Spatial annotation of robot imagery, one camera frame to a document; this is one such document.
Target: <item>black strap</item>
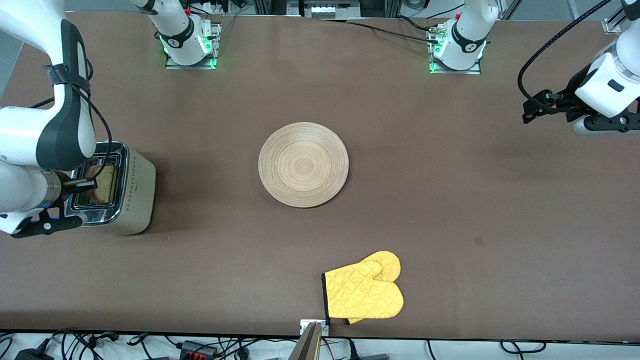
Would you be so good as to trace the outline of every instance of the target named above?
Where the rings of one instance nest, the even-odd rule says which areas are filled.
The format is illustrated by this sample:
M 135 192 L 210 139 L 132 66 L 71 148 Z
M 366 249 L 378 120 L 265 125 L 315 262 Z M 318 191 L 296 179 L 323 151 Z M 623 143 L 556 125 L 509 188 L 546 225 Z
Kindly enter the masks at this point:
M 193 30 L 195 28 L 195 25 L 193 24 L 193 19 L 190 17 L 187 17 L 187 19 L 189 19 L 189 24 L 187 25 L 187 28 L 182 33 L 179 33 L 177 35 L 170 37 L 159 32 L 160 37 L 164 40 L 164 42 L 167 45 L 169 45 L 174 49 L 178 49 L 182 47 L 184 42 L 193 35 Z
M 147 3 L 144 6 L 136 6 L 140 13 L 145 15 L 157 15 L 158 12 L 154 10 L 154 5 L 156 4 L 156 0 L 147 0 Z
M 463 37 L 458 32 L 457 21 L 453 24 L 451 33 L 453 34 L 453 40 L 455 40 L 458 43 L 458 45 L 460 45 L 463 53 L 473 53 L 474 51 L 476 51 L 478 47 L 481 47 L 484 41 L 486 40 L 486 37 L 476 41 L 471 41 Z
M 58 84 L 76 85 L 84 90 L 87 95 L 91 95 L 91 85 L 89 85 L 89 81 L 67 70 L 65 64 L 44 65 L 43 68 L 47 71 L 49 82 L 52 86 Z

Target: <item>cable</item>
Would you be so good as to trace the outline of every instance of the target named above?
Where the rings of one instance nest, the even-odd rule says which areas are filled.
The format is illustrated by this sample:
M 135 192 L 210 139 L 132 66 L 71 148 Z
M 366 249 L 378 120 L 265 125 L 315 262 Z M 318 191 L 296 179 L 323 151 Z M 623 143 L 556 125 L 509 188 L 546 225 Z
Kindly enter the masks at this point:
M 511 343 L 513 347 L 516 348 L 516 351 L 509 350 L 506 347 L 504 347 L 505 342 Z M 547 343 L 542 343 L 542 347 L 537 348 L 535 350 L 521 350 L 515 341 L 503 339 L 503 340 L 500 340 L 500 348 L 502 349 L 502 351 L 506 352 L 507 354 L 518 355 L 520 356 L 520 360 L 524 360 L 524 354 L 536 354 L 538 352 L 543 352 L 547 348 Z
M 577 24 L 580 24 L 584 19 L 586 19 L 589 16 L 591 16 L 591 14 L 595 13 L 596 11 L 601 9 L 603 6 L 605 6 L 609 2 L 611 2 L 611 0 L 602 0 L 598 4 L 596 4 L 596 6 L 590 8 L 589 10 L 587 10 L 587 12 L 583 13 L 582 15 L 580 15 L 580 17 L 578 17 L 577 19 L 572 21 L 571 24 L 565 26 L 564 29 L 560 30 L 559 33 L 557 33 L 554 37 L 552 37 L 540 49 L 538 49 L 538 51 L 536 51 L 536 53 L 533 54 L 533 56 L 531 56 L 529 58 L 529 60 L 527 60 L 527 62 L 524 65 L 522 65 L 522 69 L 520 69 L 520 72 L 518 73 L 518 89 L 520 89 L 520 92 L 522 92 L 522 95 L 526 96 L 526 98 L 528 100 L 530 100 L 532 102 L 535 102 L 541 109 L 547 110 L 551 114 L 555 114 L 555 113 L 575 113 L 576 112 L 575 110 L 571 110 L 571 109 L 554 109 L 554 108 L 552 108 L 550 106 L 547 106 L 547 105 L 543 104 L 542 102 L 539 102 L 537 99 L 535 99 L 533 96 L 531 96 L 525 90 L 524 85 L 522 84 L 522 78 L 524 76 L 525 71 L 527 71 L 529 66 L 531 66 L 533 61 L 535 61 L 540 56 L 540 54 L 542 54 L 542 52 L 547 50 L 547 48 L 549 48 L 554 42 L 556 42 L 564 34 L 569 32 L 569 30 L 573 29 Z
M 0 359 L 2 359 L 6 355 L 6 352 L 9 351 L 9 348 L 11 347 L 11 345 L 13 345 L 13 338 L 4 338 L 0 340 L 0 344 L 4 343 L 5 341 L 9 341 L 9 344 L 6 345 L 6 348 L 4 348 L 4 351 L 2 351 L 2 354 L 0 354 Z
M 73 348 L 71 348 L 71 353 L 69 354 L 69 360 L 72 360 L 74 358 L 74 354 L 76 352 L 76 349 L 78 348 L 78 345 L 80 345 L 80 341 L 78 341 L 78 339 L 74 339 L 74 342 L 71 343 L 71 346 L 73 346 Z
M 86 59 L 86 64 L 87 66 L 89 66 L 89 74 L 86 76 L 86 80 L 89 81 L 93 77 L 93 64 L 89 61 L 89 59 Z
M 44 340 L 42 340 L 42 342 L 40 343 L 40 345 L 38 345 L 38 347 L 36 348 L 35 353 L 38 355 L 42 355 L 47 351 L 47 345 L 49 345 L 49 342 L 51 341 L 51 338 L 55 336 L 52 335 L 50 338 L 46 338 Z
M 82 356 L 83 356 L 84 351 L 86 349 L 89 349 L 89 351 L 93 354 L 93 358 L 94 359 L 104 360 L 104 358 L 102 356 L 100 356 L 100 354 L 98 354 L 94 349 L 92 349 L 92 347 L 89 345 L 89 343 L 84 339 L 84 336 L 81 336 L 80 334 L 77 334 L 74 331 L 70 331 L 70 333 L 73 334 L 73 336 L 76 337 L 78 342 L 80 342 L 84 346 L 82 351 L 80 351 L 80 356 L 78 357 L 78 360 L 82 359 Z
M 231 20 L 229 20 L 229 22 L 227 23 L 227 25 L 225 25 L 225 27 L 224 27 L 224 28 L 222 28 L 222 31 L 220 31 L 220 36 L 222 36 L 222 34 L 224 34 L 224 33 L 225 33 L 225 31 L 227 30 L 227 28 L 228 28 L 231 24 L 233 24 L 233 23 L 234 23 L 234 21 L 236 21 L 236 17 L 238 17 L 238 15 L 240 15 L 240 14 L 242 14 L 243 12 L 247 11 L 249 8 L 250 8 L 249 6 L 246 6 L 246 9 L 244 9 L 244 10 L 239 10 L 237 13 L 235 13 L 235 14 L 234 14 L 234 17 L 233 17 Z
M 240 360 L 249 360 L 249 350 L 246 348 L 238 350 L 238 352 L 234 354 L 234 359 L 237 358 L 240 358 Z
M 164 335 L 164 338 L 165 338 L 167 341 L 169 341 L 173 346 L 175 346 L 175 347 L 177 347 L 177 346 L 178 346 L 178 343 L 174 343 L 173 341 L 171 341 L 171 339 L 170 339 L 167 335 Z
M 60 343 L 60 354 L 62 355 L 62 359 L 63 360 L 67 360 L 67 354 L 65 353 L 65 340 L 67 339 L 67 333 L 68 333 L 68 331 L 65 329 L 65 333 L 62 336 L 62 342 Z
M 351 357 L 349 360 L 360 360 L 360 356 L 358 355 L 358 350 L 356 349 L 356 345 L 353 343 L 353 340 L 347 339 L 349 341 L 349 347 L 351 348 Z
M 30 108 L 31 108 L 31 109 L 37 109 L 37 108 L 40 108 L 40 107 L 42 107 L 42 106 L 45 106 L 46 104 L 49 104 L 50 102 L 53 102 L 53 100 L 54 100 L 54 98 L 53 98 L 53 97 L 50 97 L 50 98 L 48 98 L 47 100 L 40 101 L 40 102 L 38 102 L 38 103 L 36 103 L 36 104 L 31 105 L 31 106 L 30 106 Z
M 335 360 L 335 357 L 333 356 L 333 351 L 331 351 L 331 346 L 329 346 L 329 343 L 326 341 L 325 338 L 322 338 L 322 341 L 324 341 L 324 343 L 326 344 L 326 349 L 329 350 L 329 355 L 331 355 L 331 360 Z
M 420 25 L 416 24 L 415 22 L 413 22 L 413 20 L 409 19 L 408 17 L 406 17 L 404 15 L 398 15 L 398 16 L 396 16 L 396 18 L 397 19 L 407 20 L 409 22 L 409 24 L 411 24 L 416 29 L 420 29 L 422 31 L 429 31 L 429 28 L 425 28 L 423 26 L 420 26 Z
M 296 343 L 296 344 L 298 343 L 298 340 L 293 340 L 293 339 L 279 339 L 279 340 L 263 339 L 263 340 L 264 340 L 264 341 L 268 341 L 268 342 L 270 342 L 270 343 L 281 343 L 281 342 L 283 342 L 283 341 L 291 341 L 291 342 Z M 330 343 L 331 343 L 331 344 L 337 344 L 337 342 L 336 342 L 336 341 L 332 341 L 332 342 L 330 342 Z
M 458 5 L 458 6 L 456 6 L 455 8 L 451 8 L 451 9 L 445 11 L 445 12 L 441 12 L 441 13 L 433 14 L 432 16 L 429 16 L 429 17 L 425 17 L 425 19 L 433 19 L 436 16 L 442 15 L 444 13 L 452 12 L 455 9 L 461 8 L 464 5 L 465 5 L 465 3 L 462 3 L 462 4 Z
M 71 84 L 71 85 L 72 85 L 71 88 L 74 89 L 80 95 L 80 97 L 82 97 L 89 104 L 89 107 L 93 110 L 93 112 L 95 112 L 95 114 L 98 115 L 98 118 L 100 118 L 100 121 L 104 126 L 104 130 L 107 132 L 107 151 L 105 151 L 104 161 L 102 162 L 100 169 L 98 169 L 98 172 L 96 172 L 95 175 L 87 179 L 89 181 L 94 181 L 96 180 L 96 178 L 98 178 L 98 175 L 100 175 L 100 173 L 104 170 L 104 167 L 107 165 L 109 154 L 111 153 L 111 143 L 113 142 L 113 137 L 111 136 L 111 129 L 109 128 L 109 124 L 107 124 L 107 120 L 104 119 L 104 117 L 100 113 L 100 110 L 98 110 L 98 108 L 95 107 L 95 105 L 91 102 L 91 100 L 87 95 L 85 95 L 82 91 L 80 91 L 79 86 L 77 86 L 76 84 Z
M 362 24 L 359 22 L 348 22 L 348 21 L 339 21 L 339 22 L 343 22 L 345 24 L 351 24 L 351 25 L 357 25 L 357 26 L 362 26 L 364 28 L 368 28 L 368 29 L 372 29 L 372 30 L 377 30 L 377 31 L 381 31 L 383 33 L 387 33 L 387 34 L 391 34 L 397 37 L 402 37 L 402 38 L 409 38 L 412 40 L 418 40 L 421 42 L 428 42 L 430 44 L 437 44 L 438 42 L 436 40 L 430 40 L 430 39 L 426 39 L 426 38 L 419 38 L 419 37 L 413 37 L 411 35 L 406 35 L 406 34 L 400 34 L 400 33 L 396 33 L 395 31 L 390 31 L 390 30 L 386 30 L 386 29 L 381 29 L 381 28 L 377 28 L 375 26 L 371 26 L 371 25 L 367 25 L 367 24 Z
M 140 345 L 142 345 L 142 350 L 144 350 L 144 351 L 145 351 L 145 354 L 147 355 L 147 357 L 149 358 L 149 360 L 154 360 L 154 358 L 153 358 L 153 357 L 151 357 L 151 355 L 149 354 L 149 350 L 147 350 L 147 346 L 145 345 L 145 341 L 144 341 L 144 340 L 142 340 L 142 341 L 140 342 Z
M 431 360 L 436 360 L 436 356 L 433 355 L 433 349 L 431 348 L 431 340 L 427 340 L 427 347 L 429 347 L 429 355 L 431 355 Z

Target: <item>metal mounting plate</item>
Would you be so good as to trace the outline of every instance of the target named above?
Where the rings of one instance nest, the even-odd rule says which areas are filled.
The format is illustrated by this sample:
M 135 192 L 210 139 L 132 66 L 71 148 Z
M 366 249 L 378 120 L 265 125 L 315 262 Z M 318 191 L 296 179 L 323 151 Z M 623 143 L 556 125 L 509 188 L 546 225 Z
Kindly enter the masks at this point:
M 302 335 L 302 333 L 305 332 L 305 329 L 307 328 L 309 323 L 312 323 L 312 322 L 322 323 L 322 336 L 329 336 L 329 325 L 326 324 L 326 320 L 309 320 L 309 319 L 300 320 L 300 335 Z
M 205 27 L 205 37 L 213 37 L 212 40 L 202 40 L 203 46 L 211 47 L 211 53 L 202 58 L 199 62 L 184 66 L 178 65 L 175 61 L 171 60 L 169 56 L 166 56 L 166 62 L 164 64 L 164 68 L 167 70 L 213 70 L 216 68 L 218 64 L 218 51 L 220 50 L 220 35 L 221 35 L 222 27 L 220 23 L 213 22 L 211 26 Z
M 437 28 L 444 28 L 444 24 L 439 24 Z M 427 31 L 427 39 L 429 40 L 437 40 L 441 44 L 447 41 L 447 37 L 443 34 L 433 34 L 430 31 Z M 463 74 L 463 75 L 480 75 L 480 60 L 477 60 L 474 66 L 467 70 L 454 70 L 442 63 L 438 58 L 433 56 L 433 53 L 439 51 L 439 44 L 428 44 L 427 52 L 429 53 L 429 73 L 431 74 Z

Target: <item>bread slice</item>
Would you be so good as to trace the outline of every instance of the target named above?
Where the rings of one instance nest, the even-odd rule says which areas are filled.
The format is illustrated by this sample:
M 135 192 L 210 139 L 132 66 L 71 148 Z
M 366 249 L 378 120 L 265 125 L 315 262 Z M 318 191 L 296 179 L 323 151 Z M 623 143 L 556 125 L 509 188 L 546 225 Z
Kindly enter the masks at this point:
M 98 170 L 100 170 L 101 166 L 102 164 L 91 166 L 86 172 L 86 177 L 89 178 L 94 176 Z M 113 185 L 115 175 L 115 166 L 112 164 L 104 166 L 104 170 L 102 170 L 100 175 L 98 175 L 98 178 L 96 178 L 98 188 L 91 191 L 91 199 L 94 204 L 106 205 L 113 202 Z

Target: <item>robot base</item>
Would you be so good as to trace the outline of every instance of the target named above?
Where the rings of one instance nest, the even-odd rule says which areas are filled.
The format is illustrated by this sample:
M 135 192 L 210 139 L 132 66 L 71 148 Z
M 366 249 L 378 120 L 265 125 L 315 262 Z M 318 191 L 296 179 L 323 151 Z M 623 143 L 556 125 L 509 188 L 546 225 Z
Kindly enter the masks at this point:
M 429 53 L 429 73 L 430 74 L 464 74 L 464 75 L 480 75 L 480 58 L 482 58 L 482 51 L 478 57 L 476 63 L 466 70 L 455 70 L 442 63 L 440 59 L 436 57 L 440 51 L 444 50 L 444 45 L 447 42 L 447 30 L 446 24 L 438 24 L 434 26 L 432 31 L 427 31 L 427 39 L 436 40 L 438 44 L 428 44 L 427 52 Z
M 165 46 L 166 61 L 164 68 L 167 70 L 214 70 L 218 64 L 218 51 L 220 50 L 220 25 L 220 23 L 212 23 L 210 20 L 202 21 L 202 31 L 205 36 L 200 41 L 202 42 L 203 51 L 209 52 L 209 54 L 193 65 L 179 65 L 173 61 L 169 57 L 169 52 Z

